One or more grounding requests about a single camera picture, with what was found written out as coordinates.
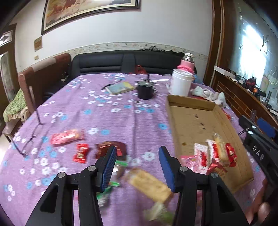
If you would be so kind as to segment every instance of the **purple tablecloth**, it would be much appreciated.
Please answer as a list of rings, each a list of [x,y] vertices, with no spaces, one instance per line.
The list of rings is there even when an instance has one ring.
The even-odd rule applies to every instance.
[[[33,139],[27,157],[23,157],[10,145],[0,168],[0,203],[15,226],[26,224],[32,210],[47,186],[60,171],[69,174],[81,172],[95,163],[95,145],[104,141],[120,141],[126,144],[128,163],[139,166],[165,182],[158,159],[158,149],[165,145],[174,156],[171,131],[168,126],[165,100],[168,95],[165,83],[156,82],[158,92],[151,100],[140,100],[136,91],[112,96],[101,88],[122,78],[136,85],[135,81],[144,75],[99,74],[83,75],[69,83],[46,103],[38,107],[43,129],[39,137]],[[151,75],[152,80],[164,79]],[[237,132],[242,129],[230,108],[225,111],[233,117]],[[36,114],[28,119],[16,134],[14,141],[19,148],[30,138],[38,124]],[[73,141],[53,147],[51,135],[64,130],[79,128],[85,131],[84,141]],[[89,144],[91,151],[85,164],[73,161],[77,143]],[[261,188],[264,175],[250,158],[255,181],[247,185],[235,196],[242,208],[250,205]],[[74,195],[75,225],[80,225],[78,215],[78,194]],[[175,210],[178,194],[169,204]],[[110,205],[102,210],[104,225],[154,225],[146,222],[143,210],[149,209],[153,201],[127,183],[115,188],[110,197]]]

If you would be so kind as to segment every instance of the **wall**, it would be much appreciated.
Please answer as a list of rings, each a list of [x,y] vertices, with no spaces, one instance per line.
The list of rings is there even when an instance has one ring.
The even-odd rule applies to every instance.
[[[141,11],[103,13],[75,20],[43,35],[43,48],[34,51],[41,35],[46,0],[32,0],[13,19],[17,23],[17,70],[39,60],[78,47],[117,42],[159,43],[180,47],[206,58],[196,60],[203,77],[212,32],[211,0],[141,0]]]

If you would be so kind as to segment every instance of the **cardboard box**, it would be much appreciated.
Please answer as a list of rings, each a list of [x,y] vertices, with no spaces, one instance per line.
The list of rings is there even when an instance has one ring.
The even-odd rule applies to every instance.
[[[206,139],[218,133],[225,143],[230,143],[237,154],[236,167],[226,168],[222,180],[234,193],[254,178],[247,152],[230,121],[221,108],[210,101],[168,95],[166,100],[169,125],[176,157],[194,154],[194,143],[207,146]]]

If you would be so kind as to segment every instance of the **silver bolt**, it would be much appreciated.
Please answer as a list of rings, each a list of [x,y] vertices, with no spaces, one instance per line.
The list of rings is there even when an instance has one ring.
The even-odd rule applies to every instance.
[[[89,167],[88,167],[88,170],[89,170],[90,172],[94,171],[95,169],[96,169],[95,166],[89,166]]]
[[[188,170],[188,168],[186,166],[181,166],[180,170],[183,171],[183,172],[186,172]]]
[[[64,173],[64,172],[60,172],[59,174],[58,174],[58,177],[59,178],[62,178],[62,177],[64,177],[66,174]]]
[[[218,177],[218,174],[216,172],[213,172],[210,174],[213,178],[217,178]]]

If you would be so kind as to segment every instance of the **picture frame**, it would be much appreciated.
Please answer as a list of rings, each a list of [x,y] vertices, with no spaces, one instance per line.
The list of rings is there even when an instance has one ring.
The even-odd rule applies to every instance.
[[[41,34],[89,15],[118,10],[139,10],[141,0],[46,0]]]

